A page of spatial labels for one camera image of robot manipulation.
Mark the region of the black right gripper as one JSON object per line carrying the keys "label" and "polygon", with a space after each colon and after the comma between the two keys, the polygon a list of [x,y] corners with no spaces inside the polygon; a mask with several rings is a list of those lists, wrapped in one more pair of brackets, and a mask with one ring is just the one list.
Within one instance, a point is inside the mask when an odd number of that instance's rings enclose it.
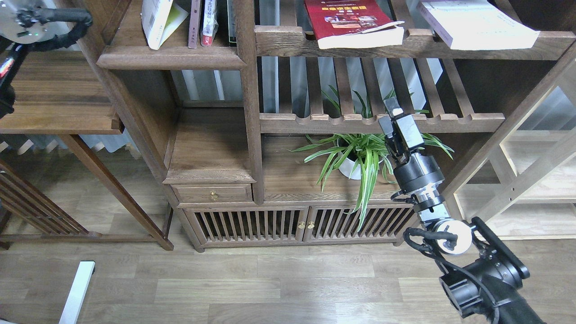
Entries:
{"label": "black right gripper", "polygon": [[404,113],[397,98],[385,99],[383,103],[390,116],[379,118],[378,123],[385,135],[387,150],[394,162],[393,174],[400,187],[393,197],[438,197],[437,187],[445,178],[436,160],[420,153],[424,140],[416,122]]}

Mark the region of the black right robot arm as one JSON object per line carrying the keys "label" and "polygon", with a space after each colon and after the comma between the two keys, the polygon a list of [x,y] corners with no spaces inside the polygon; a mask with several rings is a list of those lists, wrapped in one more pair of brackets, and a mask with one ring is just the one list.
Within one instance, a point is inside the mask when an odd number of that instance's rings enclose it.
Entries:
{"label": "black right robot arm", "polygon": [[463,318],[484,315],[494,324],[540,324],[542,319],[518,293],[528,268],[479,217],[450,217],[437,187],[444,175],[433,156],[420,153],[423,137],[412,115],[395,97],[385,100],[387,117],[378,120],[394,161],[400,187],[393,201],[411,203],[423,228],[407,228],[405,242],[435,261],[439,281]]}

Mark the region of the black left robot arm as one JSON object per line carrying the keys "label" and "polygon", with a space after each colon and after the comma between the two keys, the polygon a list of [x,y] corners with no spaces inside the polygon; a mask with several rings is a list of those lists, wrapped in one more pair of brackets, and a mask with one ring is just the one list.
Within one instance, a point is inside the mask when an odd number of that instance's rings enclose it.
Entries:
{"label": "black left robot arm", "polygon": [[[16,93],[11,85],[24,59],[31,51],[46,52],[74,45],[86,35],[93,23],[86,9],[59,8],[45,6],[41,0],[3,0],[1,2],[1,38],[10,47],[1,65],[1,113],[4,117],[14,112]],[[66,34],[55,35],[42,40],[47,29],[45,25],[54,22],[74,23]]]}

